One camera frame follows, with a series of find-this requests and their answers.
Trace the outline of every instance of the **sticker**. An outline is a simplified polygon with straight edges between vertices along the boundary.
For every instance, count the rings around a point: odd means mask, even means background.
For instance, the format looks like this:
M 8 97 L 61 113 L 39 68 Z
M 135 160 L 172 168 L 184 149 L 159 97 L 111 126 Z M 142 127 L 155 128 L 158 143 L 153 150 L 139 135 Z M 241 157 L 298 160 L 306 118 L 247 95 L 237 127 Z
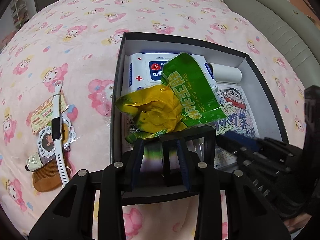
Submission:
M 132 86 L 132 63 L 130 64 L 130 72 L 129 72 L 129 87 Z
M 68 109 L 63 92 L 60 97 L 60 112 L 64 112 Z M 33 134 L 39 132 L 44 126 L 51 122 L 53 117 L 53 96 L 45 101 L 41 106 L 32 112 L 31 116 L 31 128 Z
M 51 133 L 51 125 L 44 127 L 39 132 L 37 145 L 41 157 L 49 158 L 55 154 L 55 148 Z
M 149 62 L 149 69 L 150 69 L 150 77 L 152 80 L 161 80 L 161 71 L 164 63 L 166 60 L 161 61 L 150 61 Z

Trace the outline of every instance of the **comb teeth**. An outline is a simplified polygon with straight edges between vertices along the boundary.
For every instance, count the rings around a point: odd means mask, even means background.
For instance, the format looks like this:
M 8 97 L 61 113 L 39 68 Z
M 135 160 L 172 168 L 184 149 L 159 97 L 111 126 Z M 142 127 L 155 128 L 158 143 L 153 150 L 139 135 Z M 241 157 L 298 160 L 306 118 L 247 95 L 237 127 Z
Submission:
M 33 173 L 35 182 L 41 179 L 49 179 L 59 174 L 57 162 L 52 160 L 47 165 Z

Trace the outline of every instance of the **paper label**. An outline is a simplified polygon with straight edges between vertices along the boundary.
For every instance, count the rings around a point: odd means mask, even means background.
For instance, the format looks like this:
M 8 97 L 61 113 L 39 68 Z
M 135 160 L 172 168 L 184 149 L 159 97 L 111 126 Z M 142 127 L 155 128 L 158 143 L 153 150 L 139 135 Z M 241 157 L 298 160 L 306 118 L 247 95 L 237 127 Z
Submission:
M 69 106 L 66 103 L 66 99 L 64 97 L 63 92 L 61 92 L 60 97 L 60 112 L 64 112 L 67 110 Z M 31 128 L 32 132 L 35 135 L 39 132 L 43 127 L 45 127 L 48 123 L 51 122 L 53 117 L 53 96 L 50 97 L 47 101 L 45 101 L 41 106 L 39 106 L 36 110 L 32 112 L 31 117 Z

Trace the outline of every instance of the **green plastic wrapper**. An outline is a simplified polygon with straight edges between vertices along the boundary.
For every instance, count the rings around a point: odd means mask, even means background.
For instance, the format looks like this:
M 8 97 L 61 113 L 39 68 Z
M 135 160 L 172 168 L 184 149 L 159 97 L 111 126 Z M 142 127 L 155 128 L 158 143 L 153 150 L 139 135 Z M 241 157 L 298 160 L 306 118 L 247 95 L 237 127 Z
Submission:
M 190 127 L 226 118 L 195 59 L 180 53 L 162 68 L 161 83 L 169 85 L 181 102 L 182 122 Z

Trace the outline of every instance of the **pink blanket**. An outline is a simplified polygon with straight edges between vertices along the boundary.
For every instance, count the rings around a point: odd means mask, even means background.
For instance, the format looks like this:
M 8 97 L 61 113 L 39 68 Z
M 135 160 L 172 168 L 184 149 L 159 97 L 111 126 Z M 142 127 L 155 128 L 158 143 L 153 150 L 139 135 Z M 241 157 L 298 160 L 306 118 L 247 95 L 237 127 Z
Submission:
M 77 134 L 68 155 L 72 173 L 104 169 L 124 32 L 191 37 L 248 53 L 277 101 L 290 143 L 303 146 L 302 83 L 283 55 L 222 0 L 60 0 L 37 13 L 0 55 L 0 201 L 21 233 L 28 234 L 60 191 L 36 192 L 24 168 L 37 150 L 30 112 L 52 95 L 55 80 L 63 80 Z M 192 239 L 197 199 L 124 207 L 127 239 Z

